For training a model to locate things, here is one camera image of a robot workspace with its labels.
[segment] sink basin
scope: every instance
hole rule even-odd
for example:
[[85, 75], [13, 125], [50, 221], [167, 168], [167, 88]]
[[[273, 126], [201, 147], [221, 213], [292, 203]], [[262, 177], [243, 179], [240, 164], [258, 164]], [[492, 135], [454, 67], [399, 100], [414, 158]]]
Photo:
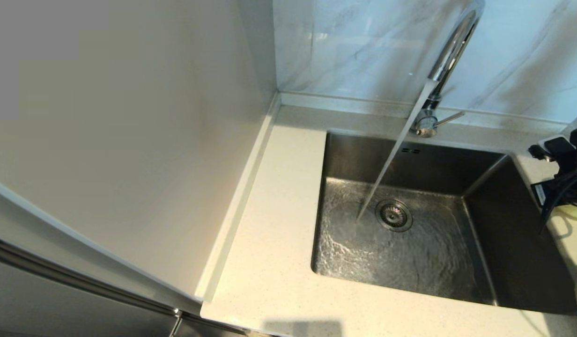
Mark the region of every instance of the sink basin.
[[403, 143], [359, 222], [395, 141], [329, 133], [314, 272], [409, 292], [577, 313], [574, 283], [513, 160]]

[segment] speckled quartz countertop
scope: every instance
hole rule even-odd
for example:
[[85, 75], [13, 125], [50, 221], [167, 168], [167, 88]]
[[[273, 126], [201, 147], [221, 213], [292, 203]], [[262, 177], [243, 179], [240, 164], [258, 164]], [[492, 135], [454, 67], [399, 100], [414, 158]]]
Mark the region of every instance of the speckled quartz countertop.
[[[577, 336], [577, 317], [492, 307], [317, 275], [311, 270], [328, 130], [395, 138], [404, 119], [283, 106], [267, 143], [213, 301], [204, 318], [276, 335]], [[556, 173], [532, 159], [544, 136], [447, 124], [432, 139], [516, 157], [528, 182]], [[554, 213], [550, 229], [577, 273], [577, 222]]]

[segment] refrigerator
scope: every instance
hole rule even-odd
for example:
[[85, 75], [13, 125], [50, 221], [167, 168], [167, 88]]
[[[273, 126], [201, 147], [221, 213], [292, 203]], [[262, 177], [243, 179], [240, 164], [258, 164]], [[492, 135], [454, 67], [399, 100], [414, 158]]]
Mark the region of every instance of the refrigerator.
[[0, 337], [245, 335], [103, 259], [0, 196]]

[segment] white wall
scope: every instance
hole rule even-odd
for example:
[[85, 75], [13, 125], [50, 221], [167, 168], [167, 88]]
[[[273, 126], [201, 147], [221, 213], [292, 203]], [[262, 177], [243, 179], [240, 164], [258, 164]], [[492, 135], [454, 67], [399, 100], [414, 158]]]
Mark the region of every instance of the white wall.
[[[413, 103], [468, 0], [274, 0], [278, 89]], [[577, 117], [577, 0], [486, 0], [442, 107]]]
[[0, 183], [193, 294], [274, 70], [267, 0], [0, 1]]

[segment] marble tile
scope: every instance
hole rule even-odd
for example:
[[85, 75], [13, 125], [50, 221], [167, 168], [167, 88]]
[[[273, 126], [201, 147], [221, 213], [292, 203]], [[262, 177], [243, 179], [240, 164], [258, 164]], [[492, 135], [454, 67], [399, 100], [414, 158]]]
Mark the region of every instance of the marble tile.
[[[274, 0], [282, 91], [414, 102], [466, 0]], [[577, 0], [490, 0], [443, 107], [571, 122]]]

